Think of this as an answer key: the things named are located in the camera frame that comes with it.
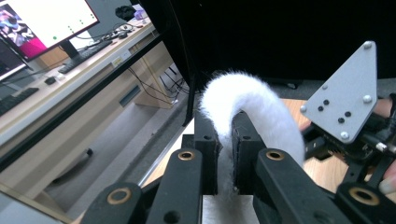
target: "gray metal plate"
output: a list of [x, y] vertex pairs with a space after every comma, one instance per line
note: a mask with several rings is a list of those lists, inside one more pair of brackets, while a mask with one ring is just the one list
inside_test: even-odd
[[343, 143], [352, 143], [376, 104], [376, 46], [366, 41], [300, 108]]

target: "monitor screen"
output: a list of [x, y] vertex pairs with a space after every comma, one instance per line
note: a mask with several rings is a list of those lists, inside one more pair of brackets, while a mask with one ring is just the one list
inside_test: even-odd
[[26, 67], [23, 60], [0, 39], [0, 80]]
[[99, 20], [85, 0], [0, 0], [0, 28], [29, 62]]

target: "black wall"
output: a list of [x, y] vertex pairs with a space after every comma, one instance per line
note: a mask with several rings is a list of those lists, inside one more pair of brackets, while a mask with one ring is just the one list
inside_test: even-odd
[[[149, 10], [159, 1], [140, 2], [156, 27], [164, 21]], [[204, 84], [212, 72], [230, 69], [262, 78], [325, 80], [365, 40], [377, 44], [378, 77], [396, 77], [395, 1], [160, 2], [171, 3]], [[184, 53], [179, 41], [164, 40], [174, 60]]]

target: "desk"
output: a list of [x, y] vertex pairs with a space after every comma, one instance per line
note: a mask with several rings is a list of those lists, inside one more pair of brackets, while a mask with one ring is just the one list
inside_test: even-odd
[[[44, 77], [32, 83], [40, 90], [28, 100], [14, 107], [0, 118], [0, 157], [24, 141], [56, 115], [66, 110], [81, 95], [101, 83], [115, 68], [112, 64], [120, 55], [136, 52], [155, 36], [152, 23], [135, 28], [125, 39], [115, 39], [113, 44], [48, 86]], [[131, 21], [133, 25], [141, 21]], [[143, 58], [132, 65], [137, 76], [145, 83], [165, 93], [158, 75], [172, 64], [172, 58], [161, 42]], [[57, 69], [47, 73], [56, 76]], [[130, 91], [140, 87], [139, 81], [129, 71], [125, 71], [105, 86], [91, 100], [70, 115], [38, 143], [28, 148], [16, 161], [0, 174], [0, 182], [20, 194], [34, 199], [53, 179], [78, 161], [92, 140], [117, 117], [125, 105], [120, 104]], [[156, 94], [165, 102], [148, 97], [143, 89], [134, 101], [137, 104], [171, 107], [169, 99]]]

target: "bolt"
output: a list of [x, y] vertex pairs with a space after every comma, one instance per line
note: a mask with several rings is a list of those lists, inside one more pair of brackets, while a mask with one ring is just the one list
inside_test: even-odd
[[371, 103], [373, 101], [373, 98], [371, 97], [371, 95], [365, 95], [365, 96], [363, 96], [363, 102], [365, 103], [365, 104], [369, 104], [369, 103]]
[[344, 139], [344, 140], [347, 140], [349, 138], [349, 133], [341, 132], [341, 138]]
[[366, 42], [364, 42], [363, 47], [364, 47], [364, 49], [370, 49], [372, 45], [373, 44], [371, 41], [366, 41]]
[[302, 112], [302, 113], [306, 112], [306, 105], [300, 106], [300, 112]]

